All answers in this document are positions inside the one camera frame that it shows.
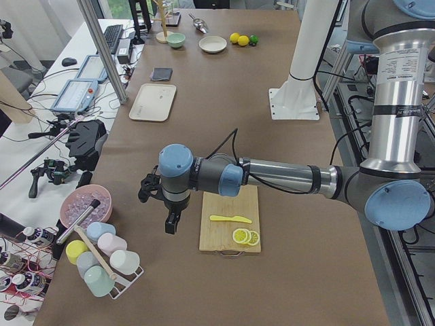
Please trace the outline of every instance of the black keyboard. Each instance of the black keyboard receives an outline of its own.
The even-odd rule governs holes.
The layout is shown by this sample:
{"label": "black keyboard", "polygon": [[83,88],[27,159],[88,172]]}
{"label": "black keyboard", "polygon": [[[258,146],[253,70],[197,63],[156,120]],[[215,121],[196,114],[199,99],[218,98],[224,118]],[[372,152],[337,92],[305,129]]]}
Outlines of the black keyboard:
{"label": "black keyboard", "polygon": [[122,25],[111,25],[104,31],[104,38],[106,38],[107,45],[111,54],[115,54],[118,49],[118,44],[122,35]]}

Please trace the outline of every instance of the metal scoop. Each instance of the metal scoop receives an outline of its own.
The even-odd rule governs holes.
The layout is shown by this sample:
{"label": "metal scoop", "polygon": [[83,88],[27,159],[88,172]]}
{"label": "metal scoop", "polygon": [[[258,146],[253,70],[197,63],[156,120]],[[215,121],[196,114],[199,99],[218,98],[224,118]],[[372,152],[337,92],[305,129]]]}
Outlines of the metal scoop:
{"label": "metal scoop", "polygon": [[193,19],[193,26],[195,26],[195,28],[198,31],[204,34],[209,31],[209,27],[207,26],[207,23],[203,19],[195,18],[195,16],[193,16],[192,14],[189,14],[189,16],[191,17],[191,19]]}

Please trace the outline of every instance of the yellow fruit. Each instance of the yellow fruit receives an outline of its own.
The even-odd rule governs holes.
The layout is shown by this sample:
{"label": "yellow fruit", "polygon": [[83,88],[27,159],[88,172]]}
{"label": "yellow fruit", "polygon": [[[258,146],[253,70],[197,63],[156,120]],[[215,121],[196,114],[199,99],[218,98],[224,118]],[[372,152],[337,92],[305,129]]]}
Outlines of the yellow fruit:
{"label": "yellow fruit", "polygon": [[233,44],[237,43],[237,40],[239,39],[239,37],[240,37],[240,34],[238,34],[238,33],[231,34],[230,35],[230,42]]}
{"label": "yellow fruit", "polygon": [[246,35],[242,35],[239,37],[239,39],[237,40],[237,43],[240,46],[247,46],[249,44],[249,37]]}
{"label": "yellow fruit", "polygon": [[251,241],[251,232],[248,229],[235,229],[232,233],[232,239],[241,245],[247,244]]}
{"label": "yellow fruit", "polygon": [[257,231],[249,231],[251,240],[247,243],[249,246],[256,246],[260,242],[260,235]]}

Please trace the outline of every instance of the pink bowl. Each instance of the pink bowl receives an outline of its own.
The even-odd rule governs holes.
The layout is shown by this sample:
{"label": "pink bowl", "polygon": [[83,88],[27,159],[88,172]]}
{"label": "pink bowl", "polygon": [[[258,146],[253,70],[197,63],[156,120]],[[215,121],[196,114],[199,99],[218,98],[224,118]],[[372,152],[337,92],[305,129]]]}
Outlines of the pink bowl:
{"label": "pink bowl", "polygon": [[[94,192],[99,192],[104,197],[109,198],[109,208],[102,218],[95,219],[93,222],[106,222],[109,219],[112,210],[111,196],[109,191],[106,188],[104,188],[102,185],[84,185],[83,187],[77,188],[76,190],[71,192],[68,195],[68,197],[65,198],[65,200],[62,203],[62,206],[60,207],[60,222],[62,222],[62,224],[66,228],[68,228],[72,223],[67,218],[67,215],[65,214],[65,212],[68,210],[68,206],[70,204],[73,204],[73,202],[77,199],[76,196],[78,194],[92,194]],[[83,222],[81,222],[80,225],[83,226],[89,224],[89,219],[91,218],[92,218],[91,216],[87,217]]]}

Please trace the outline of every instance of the brown table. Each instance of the brown table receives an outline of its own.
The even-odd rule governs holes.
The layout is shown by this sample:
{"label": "brown table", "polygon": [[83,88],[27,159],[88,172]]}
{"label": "brown table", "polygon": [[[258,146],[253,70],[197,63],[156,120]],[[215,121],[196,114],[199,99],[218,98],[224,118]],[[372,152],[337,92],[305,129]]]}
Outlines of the brown table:
{"label": "brown table", "polygon": [[[259,189],[262,252],[237,259],[198,250],[201,193],[193,193],[178,233],[165,234],[162,202],[137,199],[139,183],[170,143],[206,156],[235,127],[237,152],[264,160],[326,166],[334,145],[327,114],[318,122],[272,121],[269,88],[288,76],[299,21],[294,12],[196,10],[211,35],[257,34],[256,48],[198,48],[202,35],[182,11],[185,46],[154,31],[128,87],[93,182],[113,196],[109,220],[140,254],[145,274],[118,300],[96,298],[62,256],[35,326],[42,325],[387,325],[360,223],[323,196]],[[129,109],[154,67],[173,67],[177,94],[164,123],[134,122]]]}

